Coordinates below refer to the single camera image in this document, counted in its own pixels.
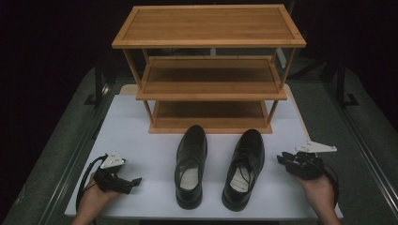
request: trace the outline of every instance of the cable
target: cable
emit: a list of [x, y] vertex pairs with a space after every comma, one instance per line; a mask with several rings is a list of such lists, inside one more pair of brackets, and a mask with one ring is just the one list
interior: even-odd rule
[[83, 176], [83, 178], [82, 178], [82, 181], [80, 182], [79, 190], [78, 190], [78, 192], [77, 192], [77, 197], [76, 197], [76, 212], [77, 212], [77, 210], [79, 209], [80, 200], [82, 199], [84, 192], [87, 191], [87, 190], [89, 190], [90, 188], [92, 188], [94, 185], [96, 185], [96, 184], [94, 184], [94, 185], [88, 187], [87, 189], [84, 189], [85, 182], [87, 181], [87, 177], [88, 177], [88, 175], [90, 174], [91, 170], [93, 169], [94, 164], [96, 164], [96, 163], [97, 163], [98, 161], [100, 161], [100, 160], [102, 160], [102, 161], [105, 160], [107, 157], [108, 157], [107, 155], [105, 155], [105, 156], [103, 156], [103, 157], [97, 157], [94, 161], [92, 161], [92, 162], [88, 165], [87, 169], [85, 170], [85, 173], [84, 173], [84, 176]]
[[330, 165], [328, 164], [324, 164], [326, 167], [328, 167], [328, 169], [334, 174], [334, 178], [332, 177], [332, 175], [326, 170], [324, 169], [324, 175], [330, 180], [330, 182], [332, 183], [333, 186], [333, 191], [334, 191], [334, 205], [337, 204], [338, 200], [339, 200], [339, 196], [340, 196], [340, 185], [339, 185], [339, 177], [337, 176], [337, 172], [335, 172]]

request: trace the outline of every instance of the shoe insole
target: shoe insole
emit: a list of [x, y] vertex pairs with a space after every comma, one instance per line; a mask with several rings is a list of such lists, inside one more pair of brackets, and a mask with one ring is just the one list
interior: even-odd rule
[[237, 168], [229, 185], [236, 191], [248, 192], [253, 176], [253, 172], [249, 175], [246, 168]]
[[198, 168], [190, 168], [186, 169], [184, 172], [180, 174], [181, 182], [179, 184], [180, 188], [184, 189], [194, 189], [198, 183]]

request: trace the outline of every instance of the dress shoe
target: dress shoe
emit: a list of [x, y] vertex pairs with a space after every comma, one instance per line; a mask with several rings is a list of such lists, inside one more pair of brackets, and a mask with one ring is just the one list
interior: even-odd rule
[[241, 211], [246, 207], [264, 159], [261, 133], [256, 129], [247, 130], [237, 143], [222, 191], [222, 203], [226, 208]]
[[207, 156], [205, 131], [190, 127], [176, 152], [176, 201], [181, 208], [193, 209], [202, 202], [202, 177]]

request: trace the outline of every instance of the white table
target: white table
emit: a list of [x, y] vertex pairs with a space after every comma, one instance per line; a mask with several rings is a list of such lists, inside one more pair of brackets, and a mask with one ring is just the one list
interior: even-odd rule
[[[143, 181], [139, 187], [133, 188], [130, 195], [122, 195], [111, 202], [102, 212], [103, 216], [207, 220], [316, 219], [302, 188], [276, 158], [282, 151], [295, 154], [295, 146], [309, 140], [291, 95], [287, 101], [279, 103], [272, 120], [273, 133], [263, 134], [265, 165], [248, 205], [240, 212], [232, 212], [222, 204], [227, 169], [240, 135], [207, 135], [203, 200], [196, 209], [184, 210], [176, 203], [174, 183], [176, 150], [182, 134], [149, 134], [148, 127], [148, 117], [141, 101], [136, 101], [134, 95], [115, 96], [84, 171], [95, 158], [117, 151], [127, 160], [118, 176], [126, 180], [143, 177]], [[67, 216], [76, 214], [74, 205], [78, 186], [70, 197], [65, 211]], [[343, 217], [338, 206], [336, 213], [339, 218]]]

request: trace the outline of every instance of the wooden shelf board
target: wooden shelf board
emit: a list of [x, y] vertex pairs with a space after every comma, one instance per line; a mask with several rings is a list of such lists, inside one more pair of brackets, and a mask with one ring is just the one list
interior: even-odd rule
[[284, 5], [134, 7], [113, 47], [304, 47]]
[[149, 57], [138, 100], [286, 100], [270, 56]]
[[150, 133], [184, 133], [198, 124], [206, 133], [272, 133], [264, 101], [157, 101]]

